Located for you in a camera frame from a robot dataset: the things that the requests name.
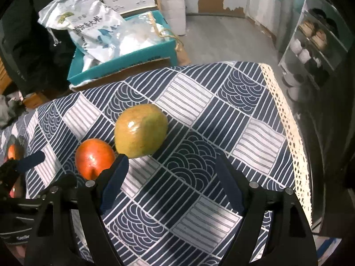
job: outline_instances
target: teal box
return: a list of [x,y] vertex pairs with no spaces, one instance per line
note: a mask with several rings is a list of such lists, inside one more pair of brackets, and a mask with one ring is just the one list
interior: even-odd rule
[[[163,15],[158,10],[152,11],[152,13],[158,24],[163,25],[164,28],[170,29],[170,26],[167,24]],[[135,16],[127,17],[125,20],[130,20],[133,17]],[[150,46],[148,48],[134,51],[121,57],[112,59],[108,62],[94,66],[84,72],[82,72],[84,66],[84,54],[77,48],[74,53],[74,58],[71,61],[68,81],[73,85],[78,85],[88,79],[100,78],[136,64],[167,57],[170,57],[172,66],[177,66],[178,58],[176,56],[175,46],[175,39],[171,39],[168,42],[163,42],[158,45]]]

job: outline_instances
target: metal screw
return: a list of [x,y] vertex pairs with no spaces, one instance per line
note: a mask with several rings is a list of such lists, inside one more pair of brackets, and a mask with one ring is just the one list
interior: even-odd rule
[[286,188],[285,189],[285,192],[289,195],[292,195],[293,194],[293,190],[291,188]]
[[86,187],[92,187],[94,185],[95,185],[95,181],[94,180],[89,180],[89,181],[86,181],[86,183],[85,183]]
[[55,192],[57,192],[58,191],[58,186],[53,186],[52,188],[50,188],[49,189],[49,191],[51,192],[51,193],[55,193]]
[[256,189],[256,188],[259,187],[259,184],[258,184],[257,182],[252,181],[252,182],[249,183],[249,186],[250,186],[251,188]]

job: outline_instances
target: patterned tablecloth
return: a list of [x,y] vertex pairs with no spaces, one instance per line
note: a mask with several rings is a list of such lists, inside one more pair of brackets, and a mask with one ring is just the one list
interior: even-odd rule
[[[75,172],[75,151],[89,138],[114,145],[116,119],[128,107],[154,103],[169,120],[167,138],[152,156],[130,160],[115,205],[103,216],[125,265],[217,265],[241,217],[214,173],[224,152],[236,170],[264,188],[295,187],[292,156],[275,102],[258,64],[221,62],[164,68],[49,102],[0,133],[44,163],[26,175],[33,198],[63,173]],[[78,244],[90,259],[73,213]],[[252,259],[269,230],[266,212]]]

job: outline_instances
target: gray floor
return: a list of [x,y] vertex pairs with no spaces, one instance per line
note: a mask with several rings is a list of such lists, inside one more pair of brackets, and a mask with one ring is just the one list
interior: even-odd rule
[[187,34],[180,37],[193,64],[250,61],[270,65],[281,88],[282,71],[272,40],[247,19],[187,16]]

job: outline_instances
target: white bag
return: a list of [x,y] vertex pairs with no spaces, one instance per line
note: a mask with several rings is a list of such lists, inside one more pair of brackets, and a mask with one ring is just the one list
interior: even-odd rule
[[54,0],[39,13],[46,28],[68,30],[74,44],[104,63],[114,57],[118,45],[111,35],[125,20],[100,0]]

